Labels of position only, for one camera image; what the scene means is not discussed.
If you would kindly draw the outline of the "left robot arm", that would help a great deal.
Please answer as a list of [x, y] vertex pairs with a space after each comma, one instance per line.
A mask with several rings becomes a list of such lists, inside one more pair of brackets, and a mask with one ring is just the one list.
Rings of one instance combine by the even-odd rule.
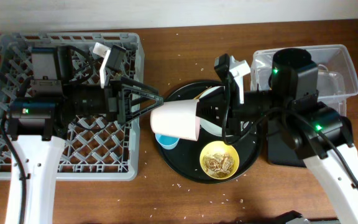
[[34, 74], [21, 85], [1, 121], [1, 132], [12, 155], [6, 223], [51, 223], [55, 184], [68, 127], [77, 116], [100, 115], [125, 125], [163, 104], [158, 91], [126, 77], [108, 80], [106, 70], [118, 72], [124, 47], [93, 47], [82, 71], [98, 69], [99, 83], [76, 79], [72, 45], [34, 47]]

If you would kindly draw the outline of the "pink paper cup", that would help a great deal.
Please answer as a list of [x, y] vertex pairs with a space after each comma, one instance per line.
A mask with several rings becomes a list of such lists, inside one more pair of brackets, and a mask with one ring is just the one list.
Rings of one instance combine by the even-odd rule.
[[152, 110], [150, 126], [156, 134], [197, 141], [200, 135], [200, 118], [196, 115], [199, 100], [165, 102]]

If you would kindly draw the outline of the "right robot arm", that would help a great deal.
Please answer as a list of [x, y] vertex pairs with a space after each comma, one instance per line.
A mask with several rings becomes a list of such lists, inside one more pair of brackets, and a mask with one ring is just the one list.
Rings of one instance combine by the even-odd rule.
[[358, 152], [350, 120], [318, 100], [318, 66], [305, 49], [286, 48], [272, 59], [270, 88], [245, 92], [236, 82], [238, 61], [224, 54], [214, 71], [221, 94], [202, 99], [196, 114], [221, 127], [235, 145], [265, 120], [322, 186], [341, 223], [358, 223]]

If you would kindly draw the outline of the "yellow bowl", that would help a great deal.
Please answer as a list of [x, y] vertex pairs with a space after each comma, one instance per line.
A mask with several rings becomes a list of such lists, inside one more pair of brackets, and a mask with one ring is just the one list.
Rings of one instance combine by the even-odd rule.
[[215, 180], [233, 177], [239, 168], [239, 162], [236, 149], [222, 141], [210, 142], [200, 152], [200, 166], [203, 172]]

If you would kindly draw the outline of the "blue cup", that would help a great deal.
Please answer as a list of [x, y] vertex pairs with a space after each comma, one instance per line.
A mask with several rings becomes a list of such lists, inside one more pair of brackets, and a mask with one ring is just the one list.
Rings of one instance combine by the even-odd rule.
[[166, 150], [174, 149], [180, 140], [179, 138], [165, 136], [161, 134], [156, 134], [155, 138], [157, 142], [160, 144], [160, 146], [162, 146]]

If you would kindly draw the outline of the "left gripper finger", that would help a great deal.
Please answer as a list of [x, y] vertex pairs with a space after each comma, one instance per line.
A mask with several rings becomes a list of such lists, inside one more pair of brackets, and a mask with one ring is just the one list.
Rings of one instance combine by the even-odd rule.
[[141, 90], [145, 90], [147, 92], [153, 93], [155, 95], [159, 95], [159, 92], [156, 88], [146, 85], [144, 83], [132, 80], [130, 78], [126, 78], [126, 77], [122, 77], [121, 81], [123, 82], [123, 84], [129, 85], [129, 86], [136, 86], [139, 87]]
[[163, 98], [151, 93], [129, 93], [118, 98], [117, 122], [126, 124], [163, 105]]

